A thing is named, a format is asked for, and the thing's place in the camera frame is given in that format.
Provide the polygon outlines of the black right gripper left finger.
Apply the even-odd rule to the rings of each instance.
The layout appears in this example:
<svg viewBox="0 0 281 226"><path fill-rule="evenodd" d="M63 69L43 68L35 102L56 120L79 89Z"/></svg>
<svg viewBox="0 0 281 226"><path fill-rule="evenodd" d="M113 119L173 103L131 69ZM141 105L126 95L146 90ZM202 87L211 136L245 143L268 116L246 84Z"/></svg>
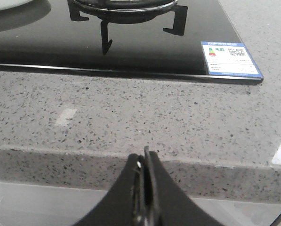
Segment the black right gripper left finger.
<svg viewBox="0 0 281 226"><path fill-rule="evenodd" d="M103 199L76 226L144 226L144 157L128 156L121 174Z"/></svg>

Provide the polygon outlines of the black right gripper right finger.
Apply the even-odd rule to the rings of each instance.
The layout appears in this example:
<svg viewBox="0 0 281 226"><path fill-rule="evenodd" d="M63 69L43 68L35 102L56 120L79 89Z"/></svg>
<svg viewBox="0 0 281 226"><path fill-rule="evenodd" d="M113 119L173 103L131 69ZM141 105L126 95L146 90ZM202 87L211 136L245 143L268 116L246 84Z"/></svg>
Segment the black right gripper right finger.
<svg viewBox="0 0 281 226"><path fill-rule="evenodd" d="M161 160L144 147L145 203L150 226L221 226L175 183Z"/></svg>

